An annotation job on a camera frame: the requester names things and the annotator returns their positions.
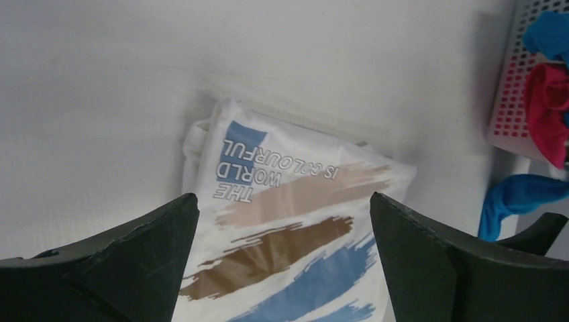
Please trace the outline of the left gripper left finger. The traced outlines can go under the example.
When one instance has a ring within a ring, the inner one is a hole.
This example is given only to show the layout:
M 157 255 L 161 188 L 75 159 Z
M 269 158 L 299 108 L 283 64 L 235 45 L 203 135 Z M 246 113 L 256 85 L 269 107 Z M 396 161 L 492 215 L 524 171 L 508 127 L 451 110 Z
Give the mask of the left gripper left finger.
M 32 258 L 1 261 L 2 321 L 170 321 L 199 220 L 193 193 Z

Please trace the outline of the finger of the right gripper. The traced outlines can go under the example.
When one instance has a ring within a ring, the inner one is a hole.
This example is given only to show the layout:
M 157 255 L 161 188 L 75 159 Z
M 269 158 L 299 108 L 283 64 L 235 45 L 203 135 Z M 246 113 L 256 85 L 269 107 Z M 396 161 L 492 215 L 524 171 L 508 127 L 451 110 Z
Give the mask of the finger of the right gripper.
M 564 215 L 544 213 L 527 229 L 495 243 L 512 250 L 545 256 L 567 222 L 568 218 Z

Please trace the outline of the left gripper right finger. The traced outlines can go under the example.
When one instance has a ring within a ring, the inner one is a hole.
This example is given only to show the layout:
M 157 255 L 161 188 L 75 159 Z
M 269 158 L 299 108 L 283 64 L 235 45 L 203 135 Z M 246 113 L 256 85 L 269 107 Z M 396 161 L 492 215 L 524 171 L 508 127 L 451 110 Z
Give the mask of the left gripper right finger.
M 483 241 L 381 193 L 370 218 L 397 321 L 567 321 L 568 262 Z

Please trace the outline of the white t shirt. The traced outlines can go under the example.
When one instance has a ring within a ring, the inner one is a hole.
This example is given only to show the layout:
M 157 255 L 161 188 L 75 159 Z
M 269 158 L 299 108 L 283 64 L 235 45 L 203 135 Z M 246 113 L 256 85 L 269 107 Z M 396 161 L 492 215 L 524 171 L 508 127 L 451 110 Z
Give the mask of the white t shirt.
M 401 201 L 401 164 L 223 100 L 183 144 L 199 222 L 174 321 L 382 321 L 389 292 L 370 198 Z

